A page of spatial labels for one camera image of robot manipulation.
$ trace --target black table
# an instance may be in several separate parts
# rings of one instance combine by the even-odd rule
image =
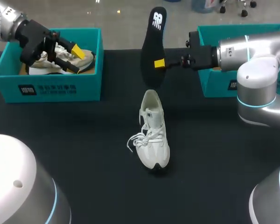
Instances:
[[[139,50],[105,51],[100,102],[7,105],[0,95],[0,133],[32,149],[73,224],[250,224],[250,193],[280,166],[280,130],[244,124],[234,98],[203,98],[196,73],[172,69],[158,90],[170,170],[149,174],[126,148],[140,131],[139,61]]]

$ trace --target gray cylinder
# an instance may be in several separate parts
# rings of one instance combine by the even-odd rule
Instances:
[[[69,203],[21,141],[0,135],[0,224],[70,224]]]
[[[280,31],[221,40],[217,49],[218,65],[222,71],[238,70],[252,57],[265,54],[280,59]]]
[[[255,187],[249,212],[253,224],[280,224],[280,168]]]
[[[1,10],[1,38],[3,41],[13,41],[18,26],[27,19],[27,16],[0,0]]]

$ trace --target teal shoe box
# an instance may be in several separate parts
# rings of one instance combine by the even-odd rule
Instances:
[[[238,36],[261,34],[280,30],[280,24],[199,26],[201,45],[218,46],[219,41]],[[221,72],[207,69],[198,72],[205,97],[236,97],[237,71]],[[280,72],[278,78],[280,94]]]
[[[9,42],[0,58],[0,92],[6,103],[100,100],[104,48],[99,28],[61,28],[61,36],[96,54],[94,74],[19,75],[22,49]]]

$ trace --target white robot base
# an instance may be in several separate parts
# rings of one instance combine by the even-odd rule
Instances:
[[[63,192],[16,138],[0,135],[0,224],[70,224]]]
[[[254,212],[254,208],[253,208],[253,195],[254,195],[255,188],[253,189],[253,191],[250,195],[250,199],[249,199],[249,213],[250,213],[250,218],[252,220],[252,223],[259,224],[257,221],[256,215],[255,215],[255,212]]]

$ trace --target shoelace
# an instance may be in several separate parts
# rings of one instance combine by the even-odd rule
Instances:
[[[147,125],[144,124],[141,128],[141,132],[136,135],[133,135],[128,141],[126,146],[129,148],[131,152],[132,149],[129,147],[129,142],[133,140],[134,146],[147,146],[149,142],[163,142],[163,131],[161,131],[162,126],[157,131],[152,131],[149,129],[146,135],[143,133],[143,130],[147,128]]]
[[[58,45],[58,44],[56,44],[55,52],[56,52],[57,56],[65,55],[65,57],[67,57],[69,59],[75,58],[74,55],[67,52],[67,50],[63,46]],[[45,61],[47,59],[47,56],[48,56],[47,52],[45,52],[45,51],[42,52],[41,59],[39,59],[39,62]]]

